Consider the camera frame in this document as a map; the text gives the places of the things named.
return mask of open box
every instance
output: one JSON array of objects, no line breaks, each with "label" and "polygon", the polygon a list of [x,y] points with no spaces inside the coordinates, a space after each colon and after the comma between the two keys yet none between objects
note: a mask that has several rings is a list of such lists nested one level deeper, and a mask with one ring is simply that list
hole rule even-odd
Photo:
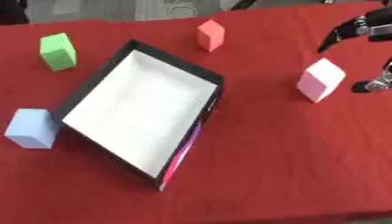
[{"label": "open box", "polygon": [[53,113],[161,191],[221,98],[223,78],[131,40]]}]

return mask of colorful label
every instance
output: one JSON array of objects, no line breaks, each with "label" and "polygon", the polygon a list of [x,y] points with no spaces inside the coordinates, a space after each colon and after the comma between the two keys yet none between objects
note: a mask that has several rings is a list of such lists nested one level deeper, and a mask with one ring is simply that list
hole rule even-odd
[{"label": "colorful label", "polygon": [[169,168],[167,168],[166,174],[164,175],[163,183],[166,184],[172,178],[173,173],[176,171],[177,167],[179,167],[179,164],[184,159],[186,153],[192,147],[194,141],[196,140],[197,135],[200,133],[200,130],[201,130],[201,123],[199,122],[199,124],[196,126],[195,130],[193,131],[189,141],[184,145],[184,147],[182,147],[182,149],[177,153],[177,155],[171,161],[171,164],[169,165]]}]

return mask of cable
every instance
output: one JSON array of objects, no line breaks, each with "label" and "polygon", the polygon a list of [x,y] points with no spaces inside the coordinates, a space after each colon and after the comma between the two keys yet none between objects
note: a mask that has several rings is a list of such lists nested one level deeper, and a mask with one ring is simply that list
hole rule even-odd
[{"label": "cable", "polygon": [[194,8],[194,7],[190,6],[190,5],[181,4],[180,1],[181,0],[174,1],[174,3],[169,7],[169,9],[168,9],[169,15],[172,15],[172,13],[173,13],[173,11],[175,9],[191,9],[194,12],[195,16],[199,15],[199,12],[198,12],[198,10],[196,8]]}]

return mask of box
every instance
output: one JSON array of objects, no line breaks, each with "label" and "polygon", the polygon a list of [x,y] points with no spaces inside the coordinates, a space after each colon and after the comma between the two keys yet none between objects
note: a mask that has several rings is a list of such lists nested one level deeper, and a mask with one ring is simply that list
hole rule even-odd
[{"label": "box", "polygon": [[26,149],[50,149],[58,130],[47,110],[20,108],[4,135]]},{"label": "box", "polygon": [[39,54],[53,71],[76,66],[76,51],[64,32],[41,38]]},{"label": "box", "polygon": [[131,40],[54,113],[163,190],[221,97],[223,78]]},{"label": "box", "polygon": [[199,45],[212,52],[225,41],[225,28],[212,19],[198,27],[197,39]]},{"label": "box", "polygon": [[320,102],[335,90],[346,74],[328,59],[321,59],[309,66],[297,88],[313,102]]}]

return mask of green cube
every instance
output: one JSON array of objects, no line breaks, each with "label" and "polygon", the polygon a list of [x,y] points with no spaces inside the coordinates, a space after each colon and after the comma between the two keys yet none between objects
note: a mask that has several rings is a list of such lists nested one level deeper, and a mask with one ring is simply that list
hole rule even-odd
[{"label": "green cube", "polygon": [[76,66],[76,51],[64,32],[41,38],[39,54],[53,71]]}]

